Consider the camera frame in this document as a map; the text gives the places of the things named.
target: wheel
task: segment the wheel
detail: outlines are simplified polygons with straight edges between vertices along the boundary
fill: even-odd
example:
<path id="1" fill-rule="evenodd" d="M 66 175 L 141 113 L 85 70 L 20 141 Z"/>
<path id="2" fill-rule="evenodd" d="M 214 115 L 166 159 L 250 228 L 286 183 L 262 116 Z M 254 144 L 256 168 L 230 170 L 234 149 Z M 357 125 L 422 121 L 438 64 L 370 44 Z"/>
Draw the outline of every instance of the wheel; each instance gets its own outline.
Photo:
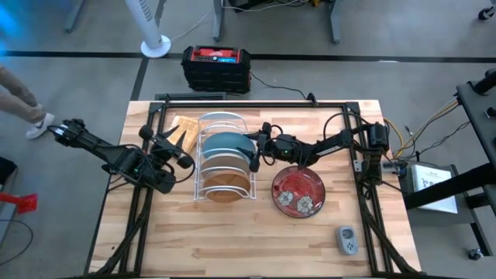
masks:
<path id="1" fill-rule="evenodd" d="M 479 12 L 478 18 L 480 20 L 487 20 L 494 16 L 494 7 L 485 8 Z"/>
<path id="2" fill-rule="evenodd" d="M 484 257 L 481 252 L 481 249 L 472 249 L 467 252 L 467 256 L 470 260 L 480 260 Z"/>

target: black metal frame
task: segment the black metal frame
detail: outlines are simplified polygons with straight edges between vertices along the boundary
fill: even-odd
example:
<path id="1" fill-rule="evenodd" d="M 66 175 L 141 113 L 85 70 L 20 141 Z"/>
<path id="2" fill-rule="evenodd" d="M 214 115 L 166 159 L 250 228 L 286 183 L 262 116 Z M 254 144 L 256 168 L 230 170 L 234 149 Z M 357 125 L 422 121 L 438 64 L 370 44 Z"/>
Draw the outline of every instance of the black metal frame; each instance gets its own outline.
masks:
<path id="1" fill-rule="evenodd" d="M 149 115 L 148 115 L 148 120 L 146 121 L 146 124 L 151 125 L 153 124 L 153 116 L 154 113 L 160 110 L 160 120 L 159 120 L 159 127 L 158 130 L 161 131 L 164 128 L 164 122 L 165 122 L 165 115 L 167 112 L 167 109 L 192 109 L 192 108 L 335 108 L 335 109 L 341 109 L 342 112 L 355 112 L 357 115 L 360 115 L 360 106 L 357 102 L 320 102 L 317 105 L 312 102 L 153 102 L 150 104 L 150 110 L 149 110 Z M 344 123 L 345 123 L 345 128 L 351 129 L 352 128 L 352 122 L 350 120 L 349 115 L 344 115 Z M 356 126 L 361 126 L 361 123 L 358 119 L 356 120 Z M 365 135 L 363 133 L 359 134 L 360 138 L 360 144 L 366 145 L 367 141 L 365 140 Z M 147 148 L 148 143 L 143 143 L 143 149 Z M 357 160 L 357 152 L 354 150 L 350 151 L 350 159 Z M 365 246 L 367 248 L 367 258 L 370 266 L 370 272 L 371 276 L 386 276 L 388 278 L 394 278 L 394 277 L 402 277 L 404 275 L 402 274 L 396 274 L 393 271 L 392 264 L 391 264 L 391 258 L 388 252 L 386 251 L 383 243 L 380 243 L 381 245 L 381 250 L 384 258 L 384 269 L 385 271 L 379 271 L 379 268 L 377 266 L 377 259 L 374 251 L 374 241 L 372 239 L 372 233 L 371 233 L 371 227 L 369 224 L 363 219 L 363 210 L 366 209 L 368 210 L 367 204 L 365 202 L 365 197 L 363 196 L 363 188 L 361 187 L 360 183 L 358 182 L 359 178 L 359 173 L 355 171 L 355 169 L 352 167 L 353 170 L 353 175 L 355 177 L 355 185 L 356 185 L 356 194 L 358 198 L 358 205 L 360 207 L 360 215 L 362 218 L 362 226 L 363 226 L 363 232 L 364 232 L 364 239 L 365 239 Z M 133 199 L 131 201 L 131 208 L 129 210 L 129 221 L 128 221 L 128 227 L 126 230 L 126 233 L 128 233 L 134 224 L 136 224 L 136 213 L 137 213 L 137 207 L 138 207 L 138 201 L 140 199 L 140 192 L 141 188 L 136 187 L 133 192 Z M 381 207 L 379 204 L 379 198 L 377 195 L 377 190 L 375 188 L 371 189 L 371 203 L 372 207 L 374 210 L 374 218 L 377 223 L 377 226 L 384 232 L 384 220 L 382 219 L 382 213 L 381 213 Z M 142 212 L 145 212 L 148 210 L 148 212 L 151 209 L 151 200 L 153 197 L 153 189 L 148 188 L 146 190 L 146 197 L 145 197 L 145 202 L 143 205 Z M 83 277 L 94 277 L 93 274 L 88 274 L 88 270 L 90 267 L 90 262 L 91 258 L 93 256 L 93 251 L 95 248 L 95 243 L 96 239 L 98 237 L 98 229 L 100 226 L 100 221 L 102 219 L 102 214 L 103 214 L 103 209 L 105 207 L 105 200 L 106 200 L 106 195 L 104 198 L 104 201 L 102 203 L 102 207 L 100 210 L 100 216 L 98 218 L 98 224 L 95 229 L 95 234 L 93 238 L 93 243 L 90 249 L 90 253 L 88 254 L 88 260 L 86 263 L 86 268 L 84 271 L 84 276 Z M 124 253 L 124 255 L 121 258 L 121 263 L 119 266 L 119 272 L 117 274 L 107 274 L 107 277 L 140 277 L 141 273 L 141 267 L 143 263 L 143 252 L 145 249 L 146 245 L 146 228 L 148 225 L 148 218 L 150 217 L 149 214 L 146 214 L 146 220 L 143 223 L 143 226 L 140 228 L 140 234 L 139 234 L 139 241 L 138 241 L 138 246 L 136 250 L 136 261 L 134 264 L 133 272 L 128 272 L 127 271 L 127 262 L 129 260 L 129 249 Z M 409 274 L 408 277 L 415 277 L 415 278 L 435 278 L 435 277 L 430 277 L 428 275 L 424 274 Z"/>

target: wooden plate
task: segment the wooden plate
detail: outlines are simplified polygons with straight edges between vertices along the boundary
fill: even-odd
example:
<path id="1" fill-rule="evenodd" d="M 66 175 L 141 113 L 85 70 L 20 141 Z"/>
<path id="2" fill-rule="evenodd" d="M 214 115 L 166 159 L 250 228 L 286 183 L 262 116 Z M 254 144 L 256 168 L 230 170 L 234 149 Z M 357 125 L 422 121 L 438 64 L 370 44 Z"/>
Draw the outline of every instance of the wooden plate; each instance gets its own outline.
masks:
<path id="1" fill-rule="evenodd" d="M 221 170 L 215 173 L 210 173 L 203 183 L 203 188 L 211 186 L 237 186 L 241 187 L 250 193 L 250 179 L 237 170 Z M 242 197 L 233 191 L 214 191 L 207 194 L 207 198 L 214 202 L 235 202 Z"/>

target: desk leg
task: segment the desk leg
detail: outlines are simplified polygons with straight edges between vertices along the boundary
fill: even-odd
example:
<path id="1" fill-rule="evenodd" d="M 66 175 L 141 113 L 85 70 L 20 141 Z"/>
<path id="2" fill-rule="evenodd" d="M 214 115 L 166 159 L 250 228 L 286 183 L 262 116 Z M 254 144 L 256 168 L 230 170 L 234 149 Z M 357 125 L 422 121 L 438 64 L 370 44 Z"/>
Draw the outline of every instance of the desk leg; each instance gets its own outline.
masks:
<path id="1" fill-rule="evenodd" d="M 78 19 L 79 14 L 81 13 L 81 8 L 83 7 L 84 0 L 77 0 L 74 1 L 74 7 L 72 7 L 71 11 L 69 12 L 69 15 L 67 15 L 65 24 L 64 24 L 64 30 L 67 33 L 72 33 L 72 30 L 74 29 L 74 26 L 76 25 L 76 20 Z"/>
<path id="2" fill-rule="evenodd" d="M 339 12 L 343 0 L 332 0 L 329 5 L 329 20 L 331 25 L 332 42 L 341 42 L 341 13 Z"/>
<path id="3" fill-rule="evenodd" d="M 224 9 L 222 8 L 223 0 L 214 0 L 214 26 L 212 37 L 215 42 L 221 40 L 222 22 L 224 21 Z"/>

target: red battery box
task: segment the red battery box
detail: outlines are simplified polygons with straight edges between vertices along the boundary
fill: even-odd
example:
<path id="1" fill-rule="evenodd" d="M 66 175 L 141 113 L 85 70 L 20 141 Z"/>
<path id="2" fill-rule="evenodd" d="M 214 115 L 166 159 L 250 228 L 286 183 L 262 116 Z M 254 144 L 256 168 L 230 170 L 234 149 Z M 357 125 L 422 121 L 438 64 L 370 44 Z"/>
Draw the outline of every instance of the red battery box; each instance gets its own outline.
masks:
<path id="1" fill-rule="evenodd" d="M 195 91 L 250 91 L 250 54 L 217 46 L 190 46 L 181 62 L 189 87 Z"/>

